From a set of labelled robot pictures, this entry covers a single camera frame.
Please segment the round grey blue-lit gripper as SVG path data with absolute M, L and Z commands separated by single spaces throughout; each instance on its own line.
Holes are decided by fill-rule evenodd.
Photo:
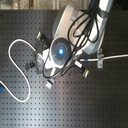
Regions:
M 54 78 L 67 67 L 73 55 L 72 48 L 64 37 L 57 37 L 53 41 L 42 39 L 42 42 L 46 48 L 37 53 L 43 61 L 42 74 L 45 78 Z M 25 64 L 25 69 L 30 70 L 35 66 L 36 62 L 31 60 Z M 51 89 L 53 83 L 53 79 L 47 80 L 46 87 Z

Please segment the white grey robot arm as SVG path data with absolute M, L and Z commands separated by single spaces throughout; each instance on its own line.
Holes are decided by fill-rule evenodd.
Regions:
M 46 86 L 51 88 L 54 78 L 63 76 L 70 68 L 79 68 L 83 76 L 87 70 L 76 64 L 80 55 L 93 54 L 102 45 L 105 27 L 113 0 L 95 0 L 91 8 L 80 11 L 70 5 L 62 8 L 54 21 L 52 36 L 49 40 L 39 33 L 37 38 L 45 41 L 46 48 L 34 51 L 34 59 L 25 64 L 26 69 L 42 65 L 42 73 L 47 79 Z

